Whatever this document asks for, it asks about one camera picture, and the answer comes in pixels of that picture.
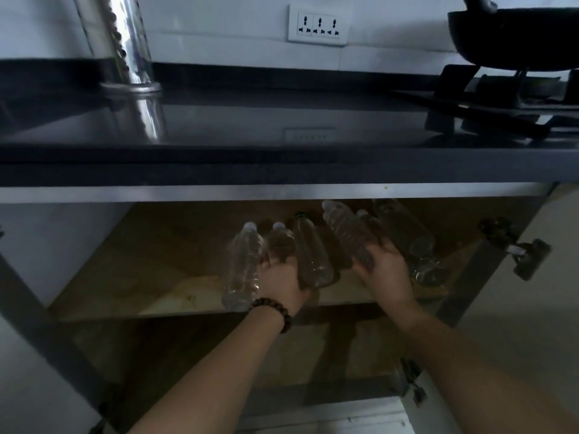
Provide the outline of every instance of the person's left arm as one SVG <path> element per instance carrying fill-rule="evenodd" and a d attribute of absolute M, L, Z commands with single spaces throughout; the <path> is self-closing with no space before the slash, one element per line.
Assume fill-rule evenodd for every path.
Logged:
<path fill-rule="evenodd" d="M 292 316 L 297 313 L 309 292 L 299 290 L 296 259 L 279 263 L 269 255 L 258 269 L 260 296 L 278 301 Z M 254 308 L 129 434 L 233 432 L 259 366 L 283 327 L 274 308 Z"/>

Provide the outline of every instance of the black frying pan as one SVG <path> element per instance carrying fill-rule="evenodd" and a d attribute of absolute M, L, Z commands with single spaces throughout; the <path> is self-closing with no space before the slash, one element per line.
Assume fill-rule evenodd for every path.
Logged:
<path fill-rule="evenodd" d="M 468 62 L 517 71 L 579 68 L 579 8 L 498 9 L 491 0 L 464 0 L 448 14 L 452 40 Z"/>

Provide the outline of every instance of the glossy black granite countertop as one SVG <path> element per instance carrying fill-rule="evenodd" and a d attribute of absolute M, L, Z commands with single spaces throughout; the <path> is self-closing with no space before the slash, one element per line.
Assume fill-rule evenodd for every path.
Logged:
<path fill-rule="evenodd" d="M 86 79 L 19 89 L 5 76 L 0 186 L 579 179 L 572 137 L 532 138 L 390 93 L 427 95 L 436 77 L 170 64 L 155 71 L 164 91 L 147 106 L 157 107 L 164 128 L 153 139 L 119 122 L 125 99 L 105 98 Z"/>

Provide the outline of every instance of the open cabinet door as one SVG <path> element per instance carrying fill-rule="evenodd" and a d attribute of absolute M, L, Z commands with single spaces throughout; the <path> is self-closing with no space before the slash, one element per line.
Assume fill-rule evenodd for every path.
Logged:
<path fill-rule="evenodd" d="M 550 394 L 579 417 L 579 187 L 559 186 L 520 242 L 542 239 L 552 252 L 530 281 L 506 257 L 462 317 L 458 328 L 482 356 Z M 460 433 L 430 377 L 416 381 L 428 398 L 403 399 L 416 434 Z"/>

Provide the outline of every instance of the backsplash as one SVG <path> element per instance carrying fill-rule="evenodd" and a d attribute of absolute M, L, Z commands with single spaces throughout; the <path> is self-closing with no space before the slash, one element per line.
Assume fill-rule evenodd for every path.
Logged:
<path fill-rule="evenodd" d="M 156 62 L 438 74 L 464 63 L 446 14 L 461 0 L 139 0 Z M 495 0 L 501 7 L 579 0 Z M 286 41 L 290 3 L 351 12 L 345 48 Z M 90 58 L 73 0 L 2 0 L 0 58 Z"/>

